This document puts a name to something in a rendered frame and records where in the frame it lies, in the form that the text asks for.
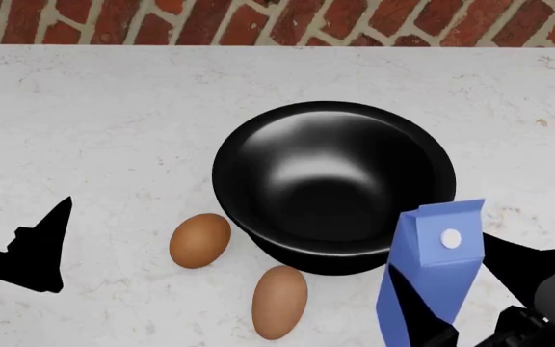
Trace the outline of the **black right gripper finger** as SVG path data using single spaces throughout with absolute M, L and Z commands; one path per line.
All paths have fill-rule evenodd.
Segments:
M 394 265 L 388 265 L 410 347 L 457 347 L 459 333 L 436 317 L 409 280 Z
M 527 308 L 539 285 L 555 274 L 555 249 L 536 250 L 484 233 L 484 265 Z

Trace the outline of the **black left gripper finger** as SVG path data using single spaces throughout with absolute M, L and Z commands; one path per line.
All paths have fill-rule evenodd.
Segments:
M 6 282 L 38 292 L 60 293 L 64 288 L 61 261 L 72 198 L 60 201 L 33 227 L 19 227 L 7 246 L 12 261 Z

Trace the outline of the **blue milk carton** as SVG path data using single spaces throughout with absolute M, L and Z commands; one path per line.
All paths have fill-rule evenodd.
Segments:
M 386 347 L 410 347 L 388 265 L 409 280 L 436 317 L 453 326 L 485 255 L 483 204 L 451 201 L 401 213 L 376 304 Z

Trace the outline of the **black glossy bowl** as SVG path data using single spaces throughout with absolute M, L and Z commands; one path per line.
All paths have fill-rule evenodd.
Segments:
M 231 132 L 212 185 L 268 256 L 346 276 L 385 265 L 400 214 L 452 201 L 457 181 L 445 149 L 416 123 L 359 103 L 308 101 Z

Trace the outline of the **brown egg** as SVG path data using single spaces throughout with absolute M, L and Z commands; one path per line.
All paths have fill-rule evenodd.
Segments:
M 172 234 L 171 259 L 183 268 L 203 268 L 222 255 L 230 236 L 230 224 L 223 216 L 215 213 L 193 216 Z
M 255 331 L 266 340 L 289 334 L 301 320 L 308 298 L 303 274 L 286 265 L 271 268 L 254 290 L 251 317 Z

